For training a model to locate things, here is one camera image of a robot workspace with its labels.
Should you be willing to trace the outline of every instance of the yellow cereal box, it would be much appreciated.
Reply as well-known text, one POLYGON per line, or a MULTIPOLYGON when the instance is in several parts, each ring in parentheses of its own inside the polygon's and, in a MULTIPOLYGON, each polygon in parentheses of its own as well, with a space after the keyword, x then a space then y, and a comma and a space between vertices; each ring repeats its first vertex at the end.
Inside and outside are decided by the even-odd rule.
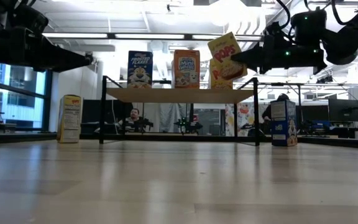
POLYGON ((215 59, 209 61, 209 88, 220 90, 232 90, 233 82, 231 80, 224 80, 219 70, 216 68, 215 59))
POLYGON ((230 57, 241 53, 241 48, 232 32, 208 42, 209 50, 216 62, 224 80, 233 80, 247 75, 247 67, 244 64, 234 62, 230 57))

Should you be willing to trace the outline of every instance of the wooden tabletop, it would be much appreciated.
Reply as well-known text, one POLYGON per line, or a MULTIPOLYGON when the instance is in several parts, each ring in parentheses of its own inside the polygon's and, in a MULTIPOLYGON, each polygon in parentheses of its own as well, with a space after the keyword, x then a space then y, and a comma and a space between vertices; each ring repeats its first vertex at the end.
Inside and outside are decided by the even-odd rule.
POLYGON ((126 103, 239 103, 252 90, 108 88, 107 94, 126 103))

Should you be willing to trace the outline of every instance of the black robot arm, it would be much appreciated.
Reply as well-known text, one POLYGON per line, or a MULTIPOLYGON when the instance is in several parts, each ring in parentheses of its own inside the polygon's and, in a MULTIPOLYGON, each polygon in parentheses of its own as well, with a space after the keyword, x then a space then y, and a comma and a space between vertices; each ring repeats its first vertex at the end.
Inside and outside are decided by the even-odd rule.
POLYGON ((336 65, 351 63, 358 55, 358 13, 339 32, 326 30, 321 40, 327 61, 336 65))
POLYGON ((51 43, 42 32, 48 19, 31 6, 34 0, 0 0, 0 63, 33 67, 42 72, 63 72, 93 62, 51 43))
POLYGON ((231 59, 260 74, 272 68, 292 67, 313 67, 313 73, 317 74, 327 67, 324 50, 320 48, 322 42, 327 61, 336 65, 352 62, 358 56, 358 13, 339 32, 327 30, 326 19, 326 11, 320 8, 295 14, 290 29, 295 31, 294 36, 285 34, 274 22, 266 27, 263 47, 256 45, 232 55, 231 59))

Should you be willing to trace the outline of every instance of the man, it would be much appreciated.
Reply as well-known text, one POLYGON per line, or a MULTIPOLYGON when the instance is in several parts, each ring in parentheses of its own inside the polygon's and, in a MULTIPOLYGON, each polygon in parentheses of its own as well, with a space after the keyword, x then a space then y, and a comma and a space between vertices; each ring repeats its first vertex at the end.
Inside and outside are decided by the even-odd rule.
POLYGON ((136 127, 135 122, 139 121, 139 110, 134 108, 131 110, 131 114, 129 118, 125 118, 125 130, 128 132, 139 131, 139 127, 136 127))
MULTIPOLYGON (((286 94, 282 93, 282 94, 280 94, 280 96, 278 96, 277 101, 285 101, 285 100, 289 100, 289 99, 290 98, 286 94)), ((272 107, 270 104, 267 106, 266 110, 262 114, 262 117, 265 121, 272 120, 272 107)))

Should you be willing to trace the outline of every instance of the frosted flakes cereal box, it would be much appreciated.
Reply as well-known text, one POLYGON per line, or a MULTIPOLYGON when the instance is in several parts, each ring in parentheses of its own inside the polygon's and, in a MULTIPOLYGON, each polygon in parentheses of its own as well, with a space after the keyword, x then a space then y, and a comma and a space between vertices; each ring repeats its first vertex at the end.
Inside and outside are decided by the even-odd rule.
POLYGON ((209 88, 218 90, 232 90, 233 81, 224 80, 219 70, 216 68, 215 59, 209 61, 209 88))
POLYGON ((174 88, 200 88, 200 52, 176 50, 173 53, 174 88))
POLYGON ((151 88, 153 53, 129 51, 127 88, 151 88))
POLYGON ((244 64, 234 62, 230 57, 241 53, 241 48, 232 32, 208 42, 209 50, 216 61, 216 68, 224 80, 233 80, 247 75, 244 64))

